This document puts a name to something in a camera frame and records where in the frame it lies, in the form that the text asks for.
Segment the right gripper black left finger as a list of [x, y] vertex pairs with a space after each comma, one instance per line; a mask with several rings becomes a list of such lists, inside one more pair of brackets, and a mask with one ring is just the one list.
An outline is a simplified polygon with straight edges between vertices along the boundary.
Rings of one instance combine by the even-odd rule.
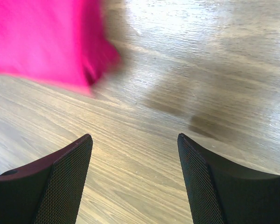
[[89, 134], [0, 175], [0, 224], [74, 224], [91, 159]]

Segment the magenta t shirt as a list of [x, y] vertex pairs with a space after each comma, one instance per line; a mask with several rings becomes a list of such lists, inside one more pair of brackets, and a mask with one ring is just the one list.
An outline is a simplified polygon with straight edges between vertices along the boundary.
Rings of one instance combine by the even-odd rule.
[[0, 0], [0, 74], [82, 94], [119, 63], [100, 0]]

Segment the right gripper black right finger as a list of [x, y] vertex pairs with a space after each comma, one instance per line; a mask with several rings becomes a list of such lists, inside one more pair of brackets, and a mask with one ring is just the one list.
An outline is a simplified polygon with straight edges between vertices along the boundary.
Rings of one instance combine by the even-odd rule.
[[178, 152], [195, 224], [280, 224], [280, 175], [230, 161], [181, 133]]

